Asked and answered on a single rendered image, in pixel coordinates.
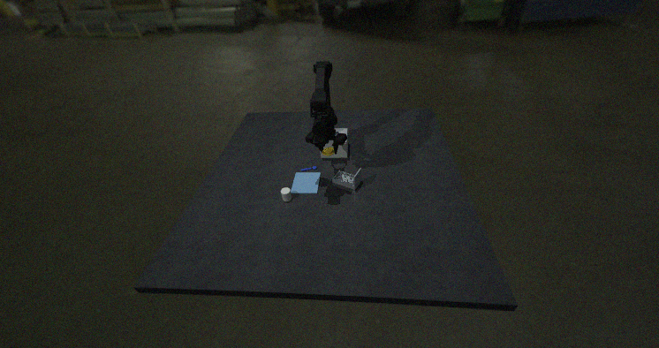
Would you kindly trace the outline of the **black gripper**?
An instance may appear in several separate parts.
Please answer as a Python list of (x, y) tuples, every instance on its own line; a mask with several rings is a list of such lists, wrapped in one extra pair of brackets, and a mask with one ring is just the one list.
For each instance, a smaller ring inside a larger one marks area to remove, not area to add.
[[(332, 136), (331, 134), (332, 134), (333, 132), (330, 130), (330, 126), (331, 126), (331, 124), (329, 123), (329, 124), (327, 125), (326, 132), (329, 134), (329, 140), (333, 140), (333, 141), (334, 141), (334, 143), (332, 144), (332, 146), (333, 146), (333, 148), (334, 148), (334, 152), (335, 152), (335, 155), (336, 155), (336, 154), (337, 154), (338, 145), (341, 145), (341, 146), (344, 145), (345, 141), (347, 140), (347, 135), (346, 135), (345, 133), (338, 133), (336, 136)], [(310, 133), (306, 136), (306, 142), (311, 143), (311, 144), (314, 144), (314, 143), (313, 143), (313, 139), (314, 139), (314, 134), (313, 134), (313, 132), (310, 132)], [(321, 152), (323, 151), (323, 148), (322, 148), (322, 147), (318, 147), (318, 148), (321, 150)]]

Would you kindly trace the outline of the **light blue flat mat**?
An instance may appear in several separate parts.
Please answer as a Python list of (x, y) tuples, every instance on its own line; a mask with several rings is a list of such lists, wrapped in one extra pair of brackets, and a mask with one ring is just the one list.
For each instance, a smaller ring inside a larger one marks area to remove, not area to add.
[(317, 194), (321, 172), (296, 172), (291, 193)]

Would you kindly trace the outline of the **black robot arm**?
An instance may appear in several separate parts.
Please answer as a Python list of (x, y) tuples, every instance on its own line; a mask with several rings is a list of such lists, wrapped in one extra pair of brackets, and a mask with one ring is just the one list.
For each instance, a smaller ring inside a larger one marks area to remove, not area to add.
[[(316, 73), (315, 91), (310, 100), (310, 117), (314, 117), (312, 132), (314, 134), (313, 143), (316, 147), (324, 147), (329, 143), (330, 136), (326, 132), (327, 125), (330, 123), (331, 135), (335, 136), (337, 117), (330, 106), (330, 85), (329, 79), (332, 73), (332, 64), (330, 62), (316, 62), (314, 64), (314, 73)], [(316, 112), (313, 112), (316, 111)]]

